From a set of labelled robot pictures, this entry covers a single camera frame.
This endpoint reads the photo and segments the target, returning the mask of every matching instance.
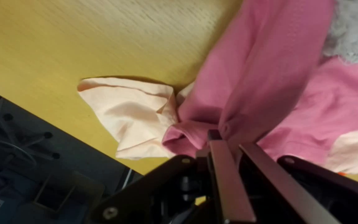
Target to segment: fabric fold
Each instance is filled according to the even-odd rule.
[[[87,78],[78,93],[117,139],[117,158],[174,155],[163,144],[167,128],[178,122],[174,89],[167,84],[126,78]]]
[[[317,67],[335,1],[247,0],[214,46],[179,107],[182,126],[169,128],[164,145],[189,153],[206,143],[200,123],[219,124],[235,155],[256,142],[297,103]],[[185,134],[199,129],[198,134]],[[173,132],[188,148],[178,152]]]
[[[321,62],[296,107],[260,145],[272,158],[285,153],[348,172],[358,163],[358,144],[347,142],[349,138],[342,134],[354,131],[358,131],[358,65],[335,57]]]

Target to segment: white fabric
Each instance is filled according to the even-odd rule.
[[[323,167],[333,172],[358,174],[358,131],[339,136]]]
[[[189,83],[180,92],[178,92],[178,96],[177,96],[178,106],[180,106],[184,102],[184,99],[190,94],[193,87],[194,87],[194,82]]]
[[[179,96],[185,98],[190,89],[192,84]],[[78,93],[118,142],[117,158],[174,155],[162,144],[167,128],[178,122],[173,87],[114,77],[87,78],[80,82]]]
[[[358,0],[337,0],[325,55],[341,56],[348,62],[358,63]]]

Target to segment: metal rod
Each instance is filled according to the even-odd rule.
[[[224,223],[256,223],[240,173],[223,139],[210,140]]]
[[[339,223],[257,144],[239,147],[306,223]]]
[[[127,185],[128,185],[128,183],[129,183],[129,179],[131,179],[131,175],[132,175],[132,169],[129,169],[128,170],[128,174],[127,174],[127,177],[126,177],[126,180],[124,180],[124,183],[122,184],[122,189],[124,189]]]

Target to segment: wooden surface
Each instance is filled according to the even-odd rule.
[[[190,82],[239,0],[0,0],[0,94],[95,148],[117,143],[77,96],[81,78]],[[121,160],[141,173],[164,162]]]

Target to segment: garment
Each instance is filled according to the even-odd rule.
[[[358,0],[338,0],[325,46],[326,56],[358,63]]]
[[[170,158],[162,139],[177,123],[174,89],[124,78],[87,78],[78,84],[105,128],[117,139],[117,158]]]
[[[292,154],[348,173],[358,163],[358,133],[346,134],[352,131],[358,131],[358,65],[335,57],[321,63],[296,107],[260,145],[272,158]]]
[[[322,165],[333,172],[358,174],[358,131],[341,134]]]
[[[214,46],[164,145],[195,155],[219,128],[239,158],[292,109],[322,52],[333,0],[247,0]]]

